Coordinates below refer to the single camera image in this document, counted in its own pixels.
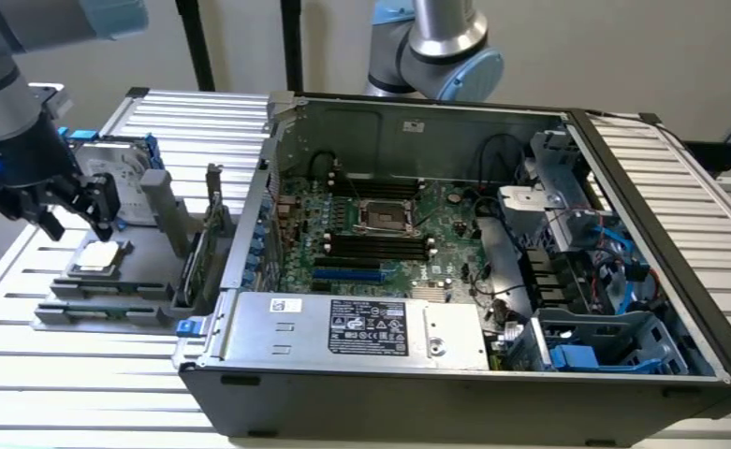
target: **black pole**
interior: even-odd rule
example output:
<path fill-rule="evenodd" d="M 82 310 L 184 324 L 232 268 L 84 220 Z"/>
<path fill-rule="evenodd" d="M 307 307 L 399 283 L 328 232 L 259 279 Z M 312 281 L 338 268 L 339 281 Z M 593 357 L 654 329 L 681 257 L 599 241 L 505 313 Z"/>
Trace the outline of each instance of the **black pole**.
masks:
<path fill-rule="evenodd" d="M 177 0 L 177 10 L 183 16 L 188 48 L 191 49 L 191 59 L 193 60 L 193 71 L 196 72 L 200 91 L 216 92 L 216 78 L 213 77 L 213 63 L 211 62 L 211 52 L 207 49 L 207 38 L 204 37 L 200 1 Z"/>
<path fill-rule="evenodd" d="M 304 61 L 301 58 L 301 0 L 281 0 L 281 37 L 285 48 L 288 90 L 304 91 Z"/>

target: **power supply label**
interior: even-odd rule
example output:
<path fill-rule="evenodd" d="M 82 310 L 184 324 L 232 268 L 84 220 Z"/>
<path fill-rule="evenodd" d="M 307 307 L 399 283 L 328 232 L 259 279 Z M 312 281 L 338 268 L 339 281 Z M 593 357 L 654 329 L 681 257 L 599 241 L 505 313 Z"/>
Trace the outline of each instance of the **power supply label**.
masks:
<path fill-rule="evenodd" d="M 330 351 L 347 355 L 410 355 L 403 302 L 332 300 Z"/>

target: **robotic arm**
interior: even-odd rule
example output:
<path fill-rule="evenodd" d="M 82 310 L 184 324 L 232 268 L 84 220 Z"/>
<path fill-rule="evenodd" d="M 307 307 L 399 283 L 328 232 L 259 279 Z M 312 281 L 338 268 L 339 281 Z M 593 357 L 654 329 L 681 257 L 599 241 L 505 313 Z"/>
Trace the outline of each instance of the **robotic arm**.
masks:
<path fill-rule="evenodd" d="M 49 205 L 80 214 L 106 240 L 121 202 L 112 175 L 84 174 L 12 56 L 147 27 L 143 0 L 0 0 L 0 212 L 53 239 L 65 229 Z"/>
<path fill-rule="evenodd" d="M 484 101 L 505 73 L 472 0 L 379 0 L 367 95 Z"/>

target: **motherboard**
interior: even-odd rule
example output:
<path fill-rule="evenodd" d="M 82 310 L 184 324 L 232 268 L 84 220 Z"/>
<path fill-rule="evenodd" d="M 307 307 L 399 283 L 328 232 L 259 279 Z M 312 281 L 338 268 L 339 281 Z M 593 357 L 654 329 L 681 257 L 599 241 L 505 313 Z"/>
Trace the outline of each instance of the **motherboard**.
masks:
<path fill-rule="evenodd" d="M 470 189 L 443 181 L 285 180 L 280 291 L 472 304 L 486 255 Z"/>

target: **white wall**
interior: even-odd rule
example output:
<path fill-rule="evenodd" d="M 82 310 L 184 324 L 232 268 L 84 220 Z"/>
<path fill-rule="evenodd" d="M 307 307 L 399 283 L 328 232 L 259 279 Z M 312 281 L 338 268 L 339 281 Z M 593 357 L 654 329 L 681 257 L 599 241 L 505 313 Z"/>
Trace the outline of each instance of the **white wall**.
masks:
<path fill-rule="evenodd" d="M 66 84 L 76 107 L 64 124 L 101 128 L 133 86 L 197 89 L 176 2 L 147 0 L 147 5 L 144 34 L 16 57 L 29 81 Z"/>
<path fill-rule="evenodd" d="M 690 138 L 731 125 L 731 0 L 475 0 L 507 73 L 491 101 L 654 111 Z M 284 88 L 280 1 L 203 0 L 223 86 Z M 305 89 L 355 94 L 374 1 L 305 0 Z"/>

